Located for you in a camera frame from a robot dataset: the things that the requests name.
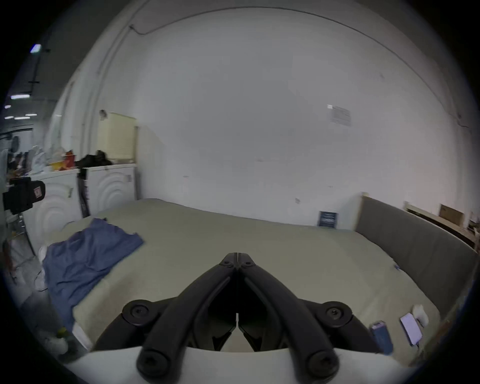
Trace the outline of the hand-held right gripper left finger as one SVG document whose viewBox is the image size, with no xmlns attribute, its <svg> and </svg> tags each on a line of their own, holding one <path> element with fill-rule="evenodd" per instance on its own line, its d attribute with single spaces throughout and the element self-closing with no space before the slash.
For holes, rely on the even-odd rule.
<svg viewBox="0 0 480 384">
<path fill-rule="evenodd" d="M 195 322 L 208 312 L 213 300 L 236 274 L 237 253 L 227 254 L 219 264 L 204 272 L 177 297 L 160 301 L 135 299 L 105 328 L 92 351 L 115 351 L 141 347 L 136 371 L 148 383 L 175 383 L 181 374 L 185 350 L 213 350 L 213 336 L 197 339 Z"/>
</svg>

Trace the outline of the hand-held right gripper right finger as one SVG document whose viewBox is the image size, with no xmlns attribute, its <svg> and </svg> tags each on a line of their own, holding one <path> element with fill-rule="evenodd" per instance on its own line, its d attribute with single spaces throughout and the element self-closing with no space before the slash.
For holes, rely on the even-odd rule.
<svg viewBox="0 0 480 384">
<path fill-rule="evenodd" d="M 298 298 L 246 253 L 237 254 L 237 275 L 265 310 L 260 350 L 286 346 L 301 383 L 323 384 L 340 370 L 334 349 L 381 354 L 371 331 L 339 301 L 316 303 Z"/>
</svg>

